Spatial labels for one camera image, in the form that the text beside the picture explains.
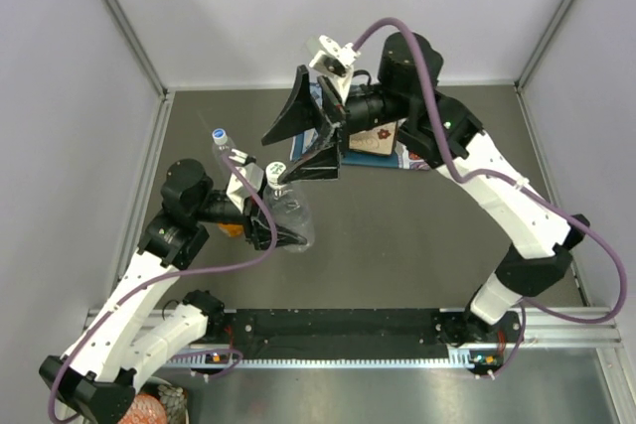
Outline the blue white bottle cap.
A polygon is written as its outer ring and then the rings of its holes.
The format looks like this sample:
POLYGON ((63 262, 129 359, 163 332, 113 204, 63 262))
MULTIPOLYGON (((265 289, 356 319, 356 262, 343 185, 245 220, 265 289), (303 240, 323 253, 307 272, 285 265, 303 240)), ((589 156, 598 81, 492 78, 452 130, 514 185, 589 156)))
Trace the blue white bottle cap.
POLYGON ((228 141, 227 132, 223 128, 215 129, 212 137, 216 144, 225 144, 228 141))

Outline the orange juice bottle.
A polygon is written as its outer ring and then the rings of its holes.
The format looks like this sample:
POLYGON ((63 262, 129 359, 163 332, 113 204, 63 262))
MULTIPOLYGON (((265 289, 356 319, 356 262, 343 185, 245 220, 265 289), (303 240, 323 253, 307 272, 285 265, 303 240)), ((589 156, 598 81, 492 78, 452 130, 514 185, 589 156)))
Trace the orange juice bottle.
POLYGON ((235 238, 244 235, 244 228, 239 224, 219 223, 218 228, 227 237, 235 238))

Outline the small white bottle cap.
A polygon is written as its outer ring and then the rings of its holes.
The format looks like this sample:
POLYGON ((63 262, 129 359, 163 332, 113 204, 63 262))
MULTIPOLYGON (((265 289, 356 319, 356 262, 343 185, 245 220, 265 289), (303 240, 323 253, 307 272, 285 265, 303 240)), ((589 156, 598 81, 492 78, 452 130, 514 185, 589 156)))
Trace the small white bottle cap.
POLYGON ((286 172, 286 165, 280 161, 273 161, 266 166, 265 177, 267 183, 271 187, 278 187, 281 185, 279 182, 281 176, 286 172))

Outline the clear plastic bottle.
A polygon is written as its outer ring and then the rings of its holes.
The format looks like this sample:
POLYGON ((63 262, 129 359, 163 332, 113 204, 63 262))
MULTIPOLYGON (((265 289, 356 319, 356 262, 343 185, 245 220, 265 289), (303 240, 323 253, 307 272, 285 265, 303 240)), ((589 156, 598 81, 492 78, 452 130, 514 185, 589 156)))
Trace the clear plastic bottle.
POLYGON ((230 170, 227 168, 223 157, 226 153, 231 153, 236 147, 234 140, 228 135, 228 141, 225 144, 216 144, 213 140, 213 155, 222 173, 228 173, 230 170))
POLYGON ((299 185, 277 185, 267 182, 264 201, 272 212, 278 230, 285 228, 303 238, 301 244, 287 244, 283 249, 290 253, 307 251, 314 243, 315 230, 308 200, 299 185))

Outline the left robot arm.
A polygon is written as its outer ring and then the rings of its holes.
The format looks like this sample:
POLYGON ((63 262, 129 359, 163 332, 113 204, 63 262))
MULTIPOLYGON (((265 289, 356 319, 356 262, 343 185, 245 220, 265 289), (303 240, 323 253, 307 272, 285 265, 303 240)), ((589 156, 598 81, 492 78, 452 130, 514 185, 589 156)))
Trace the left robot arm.
POLYGON ((78 340, 49 355, 39 375, 50 389, 49 419, 59 422, 58 405, 93 423, 116 423, 148 379, 187 345, 214 341, 226 323, 222 304, 207 292, 190 293, 166 321, 147 333, 146 319, 181 278, 195 275, 191 264, 209 238, 207 223, 238 223, 260 256, 246 262, 202 269, 234 272, 256 265, 275 248, 305 238, 276 220, 264 193, 284 186, 287 172, 276 161, 260 168, 240 151, 222 158, 231 173, 225 190, 215 189, 203 165, 175 162, 161 189, 162 208, 143 231, 123 277, 78 340))

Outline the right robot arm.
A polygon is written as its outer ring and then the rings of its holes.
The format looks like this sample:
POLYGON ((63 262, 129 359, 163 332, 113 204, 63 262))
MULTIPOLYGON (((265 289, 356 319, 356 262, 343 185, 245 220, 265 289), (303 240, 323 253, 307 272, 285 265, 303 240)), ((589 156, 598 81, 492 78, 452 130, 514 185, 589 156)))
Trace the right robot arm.
POLYGON ((322 36, 309 65, 296 70, 291 93, 261 139, 270 145, 308 130, 316 136, 283 176, 286 183, 331 180, 339 176, 352 135, 397 123, 397 140, 445 178, 451 176, 434 136, 428 112, 436 107, 447 141, 451 167, 465 191, 508 235, 511 245, 498 267, 466 306, 454 343, 484 341, 495 334, 505 314, 524 298, 536 297, 560 281, 572 263, 572 250, 584 235, 541 205, 541 196, 501 155, 482 123, 459 100, 434 86, 420 85, 414 56, 420 54, 431 77, 443 58, 419 34, 389 35, 383 46, 378 80, 359 86, 352 45, 339 46, 322 36))

